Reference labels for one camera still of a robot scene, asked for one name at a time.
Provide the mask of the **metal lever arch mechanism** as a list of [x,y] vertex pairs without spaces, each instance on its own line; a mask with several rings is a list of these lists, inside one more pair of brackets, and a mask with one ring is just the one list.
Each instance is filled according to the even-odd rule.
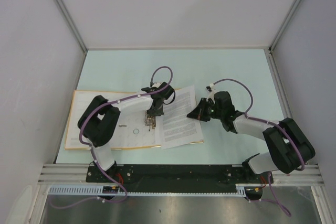
[[145,111],[144,125],[149,128],[149,131],[154,130],[156,128],[156,116],[148,114],[147,111]]

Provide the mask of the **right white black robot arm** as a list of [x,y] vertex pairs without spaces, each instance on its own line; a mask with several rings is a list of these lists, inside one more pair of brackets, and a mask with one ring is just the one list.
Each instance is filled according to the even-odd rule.
[[279,170],[289,174],[302,170],[305,163],[316,155],[294,119],[272,122],[247,116],[235,109],[227,91],[216,92],[212,98],[201,98],[187,117],[203,122],[217,119],[227,132],[265,141],[268,152],[255,154],[243,162],[242,176],[249,183],[254,183],[264,172]]

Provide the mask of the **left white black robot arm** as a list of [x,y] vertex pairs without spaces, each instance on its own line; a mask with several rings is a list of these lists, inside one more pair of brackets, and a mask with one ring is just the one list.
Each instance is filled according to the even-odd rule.
[[116,160],[109,146],[122,115],[143,111],[149,116],[162,116],[163,106],[168,99],[174,100],[175,90],[166,82],[151,83],[140,92],[109,101],[102,95],[95,96],[82,116],[77,127],[79,142],[89,147],[94,164],[99,168],[98,176],[105,182],[115,178]]

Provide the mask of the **yellow lever arch folder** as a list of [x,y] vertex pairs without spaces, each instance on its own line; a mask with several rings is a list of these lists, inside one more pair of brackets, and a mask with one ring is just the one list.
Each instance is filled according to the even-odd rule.
[[196,106],[194,86],[150,91],[74,91],[65,149],[168,149],[204,141],[200,123],[187,117]]

